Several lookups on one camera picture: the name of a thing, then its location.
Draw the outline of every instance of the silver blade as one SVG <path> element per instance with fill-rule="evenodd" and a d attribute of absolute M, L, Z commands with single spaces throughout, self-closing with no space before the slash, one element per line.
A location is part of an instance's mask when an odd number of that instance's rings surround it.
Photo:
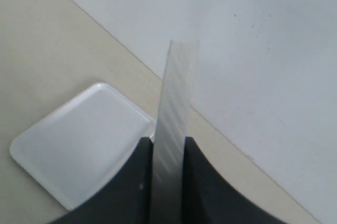
<path fill-rule="evenodd" d="M 185 135 L 198 42 L 171 42 L 154 137 L 151 224 L 181 222 Z"/>

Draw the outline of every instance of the beige floor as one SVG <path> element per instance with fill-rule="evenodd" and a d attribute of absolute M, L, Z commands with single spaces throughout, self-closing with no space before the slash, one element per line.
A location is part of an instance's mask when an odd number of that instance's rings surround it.
<path fill-rule="evenodd" d="M 0 0 L 0 223 L 39 224 L 65 210 L 9 155 L 11 141 L 97 81 L 156 117 L 161 81 L 70 0 Z M 198 113 L 193 136 L 220 174 L 288 223 L 318 223 Z"/>

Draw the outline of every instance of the black holder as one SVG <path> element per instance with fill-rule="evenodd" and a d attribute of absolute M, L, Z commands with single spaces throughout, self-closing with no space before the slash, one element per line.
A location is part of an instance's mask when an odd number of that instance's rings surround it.
<path fill-rule="evenodd" d="M 51 224 L 148 224 L 153 144 L 141 138 L 120 171 L 97 194 Z M 237 192 L 186 138 L 182 224 L 285 224 Z"/>

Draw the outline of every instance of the white wall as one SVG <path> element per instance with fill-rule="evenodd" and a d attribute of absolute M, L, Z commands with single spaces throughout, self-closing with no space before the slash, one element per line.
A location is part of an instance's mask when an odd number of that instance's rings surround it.
<path fill-rule="evenodd" d="M 74 1 L 159 76 L 170 39 L 198 38 L 194 107 L 335 223 L 337 0 Z"/>

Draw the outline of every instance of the white plastic tray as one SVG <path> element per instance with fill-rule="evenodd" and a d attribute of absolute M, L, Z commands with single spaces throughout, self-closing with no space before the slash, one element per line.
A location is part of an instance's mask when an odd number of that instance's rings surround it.
<path fill-rule="evenodd" d="M 102 188 L 153 119 L 106 83 L 97 83 L 15 138 L 10 152 L 66 209 Z"/>

